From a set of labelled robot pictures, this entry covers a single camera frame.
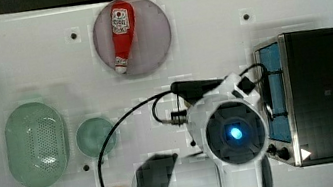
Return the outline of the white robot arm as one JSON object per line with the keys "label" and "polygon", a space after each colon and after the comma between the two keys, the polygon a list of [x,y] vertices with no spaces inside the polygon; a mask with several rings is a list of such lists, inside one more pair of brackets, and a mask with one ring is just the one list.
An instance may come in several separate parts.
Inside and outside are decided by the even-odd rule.
{"label": "white robot arm", "polygon": [[273,187],[269,130],[249,78],[229,74],[170,87],[191,104],[182,122],[200,152],[153,155],[136,170],[133,187]]}

